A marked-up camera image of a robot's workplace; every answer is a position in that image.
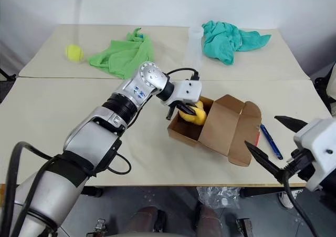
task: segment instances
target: blue pen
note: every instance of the blue pen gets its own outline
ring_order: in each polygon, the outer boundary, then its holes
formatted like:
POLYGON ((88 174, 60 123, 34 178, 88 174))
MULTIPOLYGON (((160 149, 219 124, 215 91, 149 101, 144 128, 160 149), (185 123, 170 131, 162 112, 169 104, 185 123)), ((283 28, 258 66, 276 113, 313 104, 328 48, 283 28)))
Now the blue pen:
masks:
POLYGON ((275 145, 275 142, 273 141, 271 135, 269 134, 269 132, 267 131, 265 126, 263 124, 261 124, 260 128, 262 130, 262 133, 266 137, 268 143, 271 145, 275 155, 278 157, 278 159, 282 160, 283 159, 282 154, 280 153, 280 150, 278 149, 278 147, 275 145))

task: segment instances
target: plastic bag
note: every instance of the plastic bag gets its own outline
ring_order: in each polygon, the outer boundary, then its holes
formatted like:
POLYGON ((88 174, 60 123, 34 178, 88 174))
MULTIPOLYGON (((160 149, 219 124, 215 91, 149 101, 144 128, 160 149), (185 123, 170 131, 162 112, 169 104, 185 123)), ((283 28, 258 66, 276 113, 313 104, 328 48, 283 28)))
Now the plastic bag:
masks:
POLYGON ((238 203, 240 187, 203 186, 196 188, 198 199, 212 209, 240 208, 238 203))

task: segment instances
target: white table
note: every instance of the white table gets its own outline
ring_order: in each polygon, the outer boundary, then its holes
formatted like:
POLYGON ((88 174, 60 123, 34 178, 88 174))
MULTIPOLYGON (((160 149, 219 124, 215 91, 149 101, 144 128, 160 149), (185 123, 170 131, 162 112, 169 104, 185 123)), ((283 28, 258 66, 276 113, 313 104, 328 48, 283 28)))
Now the white table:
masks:
MULTIPOLYGON (((0 183, 5 182, 13 146, 27 141, 53 156, 62 153, 67 134, 96 106, 110 96, 121 81, 115 79, 38 79, 18 78, 0 105, 0 183)), ((293 132, 273 117, 287 115, 305 121, 328 118, 326 107, 309 80, 286 81, 203 81, 202 95, 217 99, 231 94, 255 102, 262 121, 273 136, 284 159, 295 149, 293 132)), ((118 176, 105 171, 91 178, 88 185, 224 185, 279 186, 276 179, 254 159, 249 167, 235 166, 219 153, 194 149, 168 137, 165 120, 168 108, 153 98, 142 110, 137 122, 122 136, 119 153, 132 163, 132 171, 118 176)), ((280 167, 280 161, 263 136, 258 146, 280 167)), ((44 160, 23 152, 18 183, 35 172, 44 160)), ((126 165, 115 159, 112 166, 126 165)), ((303 181, 294 176, 292 186, 303 181)))
MULTIPOLYGON (((127 32, 138 26, 80 25, 79 42, 86 57, 106 49, 110 40, 125 40, 127 32)), ((35 57, 20 72, 21 77, 36 78, 115 78, 88 64, 69 62, 66 46, 74 42, 73 25, 59 25, 35 57)), ((186 27, 143 26, 142 33, 153 41, 155 62, 168 72, 183 67, 188 40, 186 27)), ((288 80, 309 79, 282 39, 279 30, 258 30, 272 34, 269 43, 257 50, 236 52, 235 63, 224 65, 218 59, 203 56, 201 80, 288 80)), ((185 79, 189 73, 174 74, 173 79, 185 79)))

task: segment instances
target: yellow rubber duck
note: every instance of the yellow rubber duck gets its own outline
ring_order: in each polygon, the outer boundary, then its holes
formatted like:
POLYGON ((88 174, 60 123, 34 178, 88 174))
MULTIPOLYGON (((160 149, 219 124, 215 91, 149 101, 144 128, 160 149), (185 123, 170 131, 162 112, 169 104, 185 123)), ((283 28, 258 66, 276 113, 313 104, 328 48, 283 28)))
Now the yellow rubber duck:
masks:
POLYGON ((203 110, 203 103, 199 100, 196 104, 196 107, 191 107, 195 110, 196 115, 187 115, 186 113, 179 110, 179 114, 185 121, 191 122, 196 125, 204 125, 206 120, 206 112, 203 110))

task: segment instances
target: cardboard box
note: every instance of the cardboard box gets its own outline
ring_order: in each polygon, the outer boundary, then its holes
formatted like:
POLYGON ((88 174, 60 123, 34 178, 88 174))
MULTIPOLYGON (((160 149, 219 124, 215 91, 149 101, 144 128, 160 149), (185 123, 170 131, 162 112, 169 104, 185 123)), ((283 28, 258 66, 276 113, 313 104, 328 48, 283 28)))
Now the cardboard box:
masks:
POLYGON ((187 122, 177 114, 168 126, 169 136, 193 147, 203 145, 215 150, 233 164, 249 166, 252 156, 244 141, 257 142, 261 124, 258 106, 231 95, 216 101, 201 96, 200 100, 207 113, 204 125, 187 122))

